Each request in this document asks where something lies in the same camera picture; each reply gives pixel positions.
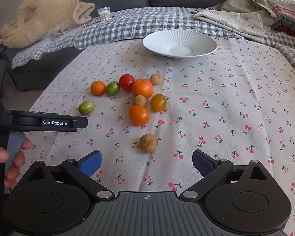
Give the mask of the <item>person's left hand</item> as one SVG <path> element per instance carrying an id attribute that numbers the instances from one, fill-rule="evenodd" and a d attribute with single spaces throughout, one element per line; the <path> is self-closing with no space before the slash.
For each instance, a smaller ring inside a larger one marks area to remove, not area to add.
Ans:
<path id="1" fill-rule="evenodd" d="M 21 148 L 15 154 L 13 164 L 7 171 L 7 175 L 5 177 L 5 186 L 8 188 L 13 188 L 17 183 L 17 178 L 20 174 L 20 168 L 25 164 L 25 156 L 23 150 L 30 149 L 31 142 L 28 138 L 25 138 Z M 8 152 L 0 147 L 0 163 L 5 163 L 9 157 Z"/>

